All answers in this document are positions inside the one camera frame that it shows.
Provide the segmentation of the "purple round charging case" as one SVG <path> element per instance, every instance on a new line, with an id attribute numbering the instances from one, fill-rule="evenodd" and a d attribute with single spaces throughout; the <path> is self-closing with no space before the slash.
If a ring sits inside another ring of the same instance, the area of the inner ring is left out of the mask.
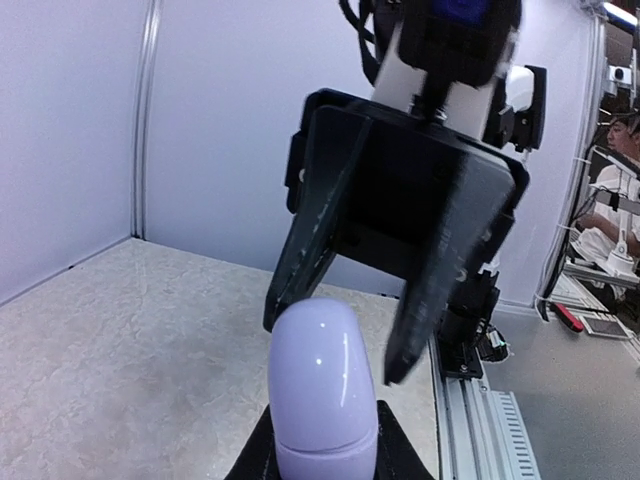
<path id="1" fill-rule="evenodd" d="M 290 306 L 272 331 L 269 406 L 284 479 L 371 479 L 378 415 L 355 312 L 331 298 Z"/>

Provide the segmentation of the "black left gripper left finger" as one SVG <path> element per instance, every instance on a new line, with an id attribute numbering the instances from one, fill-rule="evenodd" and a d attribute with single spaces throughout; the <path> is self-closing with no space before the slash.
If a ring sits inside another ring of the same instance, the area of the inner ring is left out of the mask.
<path id="1" fill-rule="evenodd" d="M 270 406 L 267 405 L 224 479 L 274 480 L 277 478 L 274 430 Z"/>

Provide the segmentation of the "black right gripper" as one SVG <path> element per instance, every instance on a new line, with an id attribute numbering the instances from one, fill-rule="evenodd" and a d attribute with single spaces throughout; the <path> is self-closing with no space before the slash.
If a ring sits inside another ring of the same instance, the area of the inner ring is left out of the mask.
<path id="1" fill-rule="evenodd" d="M 330 89 L 310 94 L 285 184 L 293 221 L 268 288 L 263 327 L 310 297 L 336 256 L 405 283 L 384 357 L 400 384 L 434 340 L 457 372 L 498 298 L 482 268 L 528 182 L 497 149 Z"/>

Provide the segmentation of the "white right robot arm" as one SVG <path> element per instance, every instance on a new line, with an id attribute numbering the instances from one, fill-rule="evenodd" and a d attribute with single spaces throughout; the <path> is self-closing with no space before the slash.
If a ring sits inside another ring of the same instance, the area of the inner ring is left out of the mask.
<path id="1" fill-rule="evenodd" d="M 289 151 L 285 184 L 293 221 L 266 294 L 271 330 L 312 295 L 336 256 L 404 281 L 384 358 L 400 383 L 434 342 L 446 377 L 479 377 L 499 291 L 488 269 L 529 183 L 503 153 L 539 147 L 547 72 L 513 68 L 496 82 L 480 139 L 418 96 L 410 113 L 344 92 L 310 94 Z"/>

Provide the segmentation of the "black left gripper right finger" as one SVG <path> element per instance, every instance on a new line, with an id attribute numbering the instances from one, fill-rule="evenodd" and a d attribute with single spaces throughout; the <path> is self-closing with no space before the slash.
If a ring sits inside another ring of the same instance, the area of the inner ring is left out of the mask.
<path id="1" fill-rule="evenodd" d="M 390 406 L 377 401 L 378 440 L 375 480 L 434 480 Z"/>

